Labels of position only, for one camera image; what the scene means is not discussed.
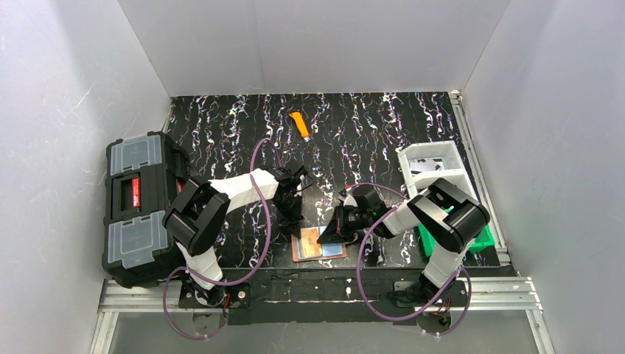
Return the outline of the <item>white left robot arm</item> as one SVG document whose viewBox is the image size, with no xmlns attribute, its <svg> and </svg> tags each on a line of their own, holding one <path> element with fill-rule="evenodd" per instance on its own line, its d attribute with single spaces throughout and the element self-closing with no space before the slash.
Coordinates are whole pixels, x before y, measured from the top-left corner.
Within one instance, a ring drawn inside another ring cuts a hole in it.
<svg viewBox="0 0 625 354">
<path fill-rule="evenodd" d="M 165 212 L 162 225 L 181 250 L 193 282 L 204 291 L 223 285 L 214 244 L 226 216 L 236 209 L 271 201 L 278 213 L 279 233 L 300 236 L 303 182 L 307 169 L 257 168 L 233 178 L 190 178 Z"/>
</svg>

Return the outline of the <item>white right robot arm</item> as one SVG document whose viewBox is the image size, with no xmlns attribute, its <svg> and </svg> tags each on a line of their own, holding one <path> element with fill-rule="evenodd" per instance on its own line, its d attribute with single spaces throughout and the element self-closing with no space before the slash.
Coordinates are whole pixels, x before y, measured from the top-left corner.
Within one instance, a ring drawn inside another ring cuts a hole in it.
<svg viewBox="0 0 625 354">
<path fill-rule="evenodd" d="M 392 209 L 379 196 L 379 184 L 354 184 L 340 193 L 319 244 L 356 243 L 365 231 L 393 238 L 423 226 L 434 239 L 433 253 L 419 278 L 421 285 L 442 288 L 460 269 L 475 239 L 491 221 L 486 207 L 445 178 Z"/>
</svg>

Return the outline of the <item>white credit card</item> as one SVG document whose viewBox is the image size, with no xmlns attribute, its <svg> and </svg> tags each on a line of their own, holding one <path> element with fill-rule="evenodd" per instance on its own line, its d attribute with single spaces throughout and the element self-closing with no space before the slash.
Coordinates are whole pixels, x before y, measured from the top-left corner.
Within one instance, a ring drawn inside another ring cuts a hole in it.
<svg viewBox="0 0 625 354">
<path fill-rule="evenodd" d="M 440 158 L 412 159 L 409 162 L 410 171 L 417 175 L 424 172 L 433 172 L 444 169 L 444 162 Z"/>
</svg>

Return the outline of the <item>orange credit card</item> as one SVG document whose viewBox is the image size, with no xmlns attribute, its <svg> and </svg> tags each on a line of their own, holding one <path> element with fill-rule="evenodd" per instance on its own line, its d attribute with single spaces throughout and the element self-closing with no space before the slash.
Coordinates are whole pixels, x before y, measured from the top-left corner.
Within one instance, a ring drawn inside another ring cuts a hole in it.
<svg viewBox="0 0 625 354">
<path fill-rule="evenodd" d="M 298 246 L 301 259 L 317 258 L 323 255 L 322 247 L 317 242 L 318 237 L 318 228 L 301 229 L 301 237 Z"/>
</svg>

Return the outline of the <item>black toolbox with clear lids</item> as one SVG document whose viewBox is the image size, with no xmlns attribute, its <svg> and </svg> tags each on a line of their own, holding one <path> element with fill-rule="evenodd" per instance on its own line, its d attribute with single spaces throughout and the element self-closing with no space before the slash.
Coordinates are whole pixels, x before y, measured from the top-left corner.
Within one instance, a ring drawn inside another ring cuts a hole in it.
<svg viewBox="0 0 625 354">
<path fill-rule="evenodd" d="M 190 176 L 189 154 L 151 131 L 106 148 L 102 268 L 124 288 L 157 286 L 186 261 L 162 224 Z"/>
</svg>

